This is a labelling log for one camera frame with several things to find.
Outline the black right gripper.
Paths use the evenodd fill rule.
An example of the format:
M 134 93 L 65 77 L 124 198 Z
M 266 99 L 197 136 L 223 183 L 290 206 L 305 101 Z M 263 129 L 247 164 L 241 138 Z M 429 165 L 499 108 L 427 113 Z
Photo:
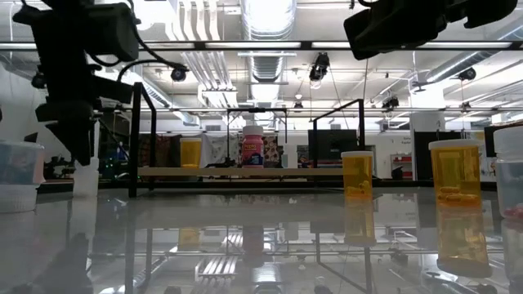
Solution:
M 519 0 L 448 0 L 447 21 L 453 23 L 464 18 L 463 27 L 474 29 L 510 15 Z

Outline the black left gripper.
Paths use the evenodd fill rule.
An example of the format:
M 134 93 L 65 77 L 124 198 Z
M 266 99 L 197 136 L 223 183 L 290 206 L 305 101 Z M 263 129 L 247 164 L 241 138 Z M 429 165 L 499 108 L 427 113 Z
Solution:
M 51 102 L 39 105 L 39 122 L 64 145 L 82 166 L 91 162 L 90 131 L 94 126 L 91 105 L 103 97 L 128 104 L 132 87 L 98 77 L 84 48 L 85 7 L 94 0 L 42 0 L 48 8 L 23 3 L 12 19 L 33 33 L 40 64 L 35 87 L 45 87 Z

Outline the white opaque medicine bottle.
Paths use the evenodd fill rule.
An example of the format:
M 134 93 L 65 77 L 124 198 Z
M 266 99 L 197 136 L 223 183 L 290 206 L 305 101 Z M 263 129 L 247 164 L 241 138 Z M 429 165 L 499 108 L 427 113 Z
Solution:
M 90 164 L 82 166 L 80 163 L 74 165 L 73 196 L 82 198 L 94 198 L 98 193 L 99 183 L 99 159 L 91 158 Z

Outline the orange pill bottle white cap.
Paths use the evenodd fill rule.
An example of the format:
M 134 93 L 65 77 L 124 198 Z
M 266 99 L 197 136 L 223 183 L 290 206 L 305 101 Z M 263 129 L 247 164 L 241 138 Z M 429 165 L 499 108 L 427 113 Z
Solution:
M 371 199 L 373 153 L 346 151 L 341 153 L 344 195 L 346 198 Z
M 445 207 L 479 207 L 479 143 L 471 139 L 439 140 L 428 145 L 436 203 Z
M 202 140 L 200 138 L 183 137 L 180 139 L 181 167 L 199 168 Z

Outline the clear medicine bottle red pills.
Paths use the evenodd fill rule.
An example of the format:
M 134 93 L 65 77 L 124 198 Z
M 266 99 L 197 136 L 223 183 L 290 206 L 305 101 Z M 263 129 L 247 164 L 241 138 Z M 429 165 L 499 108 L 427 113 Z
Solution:
M 523 222 L 523 126 L 495 131 L 494 151 L 500 213 Z

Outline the pink medicine bottle white cap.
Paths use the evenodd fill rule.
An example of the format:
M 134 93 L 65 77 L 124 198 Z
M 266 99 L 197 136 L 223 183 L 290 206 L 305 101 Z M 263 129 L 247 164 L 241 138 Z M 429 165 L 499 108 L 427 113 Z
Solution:
M 246 126 L 243 128 L 242 167 L 264 167 L 264 141 L 261 126 Z

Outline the black background panel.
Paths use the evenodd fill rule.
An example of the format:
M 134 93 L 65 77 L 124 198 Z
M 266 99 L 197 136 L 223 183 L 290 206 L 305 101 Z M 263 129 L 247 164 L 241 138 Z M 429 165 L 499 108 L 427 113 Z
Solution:
M 416 131 L 414 133 L 414 157 L 416 162 L 417 180 L 432 180 L 431 152 L 429 144 L 439 140 L 460 139 L 456 131 Z

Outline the black overhead rig beam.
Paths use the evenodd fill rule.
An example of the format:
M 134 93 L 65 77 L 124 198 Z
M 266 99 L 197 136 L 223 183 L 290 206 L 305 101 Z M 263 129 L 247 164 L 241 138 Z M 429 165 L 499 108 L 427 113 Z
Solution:
M 146 42 L 155 51 L 350 51 L 343 41 L 189 41 Z M 434 41 L 399 51 L 523 51 L 523 41 Z

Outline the black background screen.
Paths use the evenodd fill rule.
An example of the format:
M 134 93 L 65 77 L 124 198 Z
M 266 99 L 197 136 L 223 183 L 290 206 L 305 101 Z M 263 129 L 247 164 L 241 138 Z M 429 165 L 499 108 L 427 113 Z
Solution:
M 311 166 L 317 159 L 318 166 L 338 164 L 341 153 L 358 151 L 359 140 L 356 130 L 313 130 L 308 131 L 309 160 Z

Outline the wooden shelf black metal frame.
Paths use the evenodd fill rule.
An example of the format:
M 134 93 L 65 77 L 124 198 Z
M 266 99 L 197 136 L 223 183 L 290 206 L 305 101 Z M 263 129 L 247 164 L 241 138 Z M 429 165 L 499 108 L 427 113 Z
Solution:
M 358 105 L 358 118 L 359 118 L 359 146 L 361 150 L 364 150 L 365 146 L 365 128 L 364 128 L 364 100 L 356 99 L 352 100 L 344 105 L 341 105 L 335 109 L 328 111 L 316 117 L 312 120 L 313 122 L 313 168 L 289 168 L 278 169 L 271 168 L 268 170 L 256 170 L 256 169 L 241 169 L 233 167 L 218 167 L 218 168 L 197 168 L 189 171 L 182 171 L 181 168 L 177 167 L 156 167 L 156 135 L 157 135 L 157 109 L 155 108 L 152 100 L 150 99 L 147 91 L 145 90 L 141 82 L 136 82 L 132 86 L 132 123 L 131 123 L 131 142 L 130 142 L 130 158 L 129 160 L 129 175 L 130 180 L 127 186 L 128 197 L 136 198 L 138 189 L 138 176 L 150 176 L 150 187 L 154 189 L 154 178 L 157 176 L 304 176 L 312 177 L 315 179 L 319 176 L 341 176 L 342 171 L 319 169 L 318 166 L 318 121 L 322 118 L 347 109 L 349 106 Z M 149 167 L 138 167 L 138 147 L 139 147 L 139 125 L 141 120 L 141 100 L 145 100 L 151 115 L 150 125 L 150 166 Z M 285 114 L 285 119 L 288 117 L 288 108 L 236 108 L 236 109 L 223 109 L 226 111 L 227 118 L 229 118 L 231 112 L 249 112 L 249 113 L 261 113 L 266 111 L 280 111 Z

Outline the silver ventilation duct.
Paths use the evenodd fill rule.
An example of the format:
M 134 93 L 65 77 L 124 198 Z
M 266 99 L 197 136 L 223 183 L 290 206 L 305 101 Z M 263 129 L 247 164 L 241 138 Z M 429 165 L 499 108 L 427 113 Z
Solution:
M 241 0 L 244 40 L 283 41 L 292 34 L 297 0 Z M 275 82 L 283 70 L 283 57 L 249 58 L 253 78 L 258 82 Z

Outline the black aluminium table frame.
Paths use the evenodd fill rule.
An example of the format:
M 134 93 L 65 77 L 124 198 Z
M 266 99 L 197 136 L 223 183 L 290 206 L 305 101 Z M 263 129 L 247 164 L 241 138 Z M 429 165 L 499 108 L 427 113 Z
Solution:
M 408 181 L 408 180 L 374 180 L 373 188 L 432 188 L 433 182 L 429 180 Z M 155 181 L 138 182 L 138 189 L 340 189 L 343 183 L 340 180 L 313 180 L 313 181 Z M 102 181 L 98 189 L 127 189 L 128 183 Z M 72 182 L 52 182 L 41 184 L 37 191 L 40 194 L 71 192 Z M 481 182 L 482 191 L 496 191 L 495 182 Z

